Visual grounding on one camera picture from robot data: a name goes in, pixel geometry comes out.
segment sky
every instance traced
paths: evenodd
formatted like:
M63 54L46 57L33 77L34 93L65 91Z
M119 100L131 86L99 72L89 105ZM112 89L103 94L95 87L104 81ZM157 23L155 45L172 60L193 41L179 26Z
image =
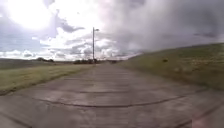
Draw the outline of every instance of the sky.
M223 0L0 0L0 58L127 58L224 40Z

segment utility pole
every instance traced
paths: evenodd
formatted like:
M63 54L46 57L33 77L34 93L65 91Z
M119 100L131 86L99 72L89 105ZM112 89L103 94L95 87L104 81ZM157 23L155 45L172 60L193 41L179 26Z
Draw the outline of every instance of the utility pole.
M95 64L95 28L93 27L93 64Z

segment cloud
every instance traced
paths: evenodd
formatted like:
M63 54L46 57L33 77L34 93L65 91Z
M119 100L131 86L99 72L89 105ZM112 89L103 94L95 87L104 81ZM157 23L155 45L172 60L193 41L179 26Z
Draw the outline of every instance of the cloud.
M29 50L47 58L89 58L93 26L100 29L95 33L99 58L224 40L223 0L44 2L52 18L50 26L40 31L14 24L0 9L0 52Z

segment green grass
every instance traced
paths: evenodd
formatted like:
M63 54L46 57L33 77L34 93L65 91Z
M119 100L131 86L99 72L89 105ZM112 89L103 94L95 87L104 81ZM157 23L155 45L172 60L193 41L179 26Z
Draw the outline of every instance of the green grass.
M122 65L182 82L224 89L224 44L148 53L131 58Z
M0 95L90 67L89 65L64 65L0 70Z

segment dark cloud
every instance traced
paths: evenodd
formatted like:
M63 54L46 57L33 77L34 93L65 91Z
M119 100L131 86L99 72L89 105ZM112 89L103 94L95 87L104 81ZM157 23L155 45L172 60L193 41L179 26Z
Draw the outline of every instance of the dark cloud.
M114 0L101 3L120 48L158 50L212 43L224 32L223 0Z

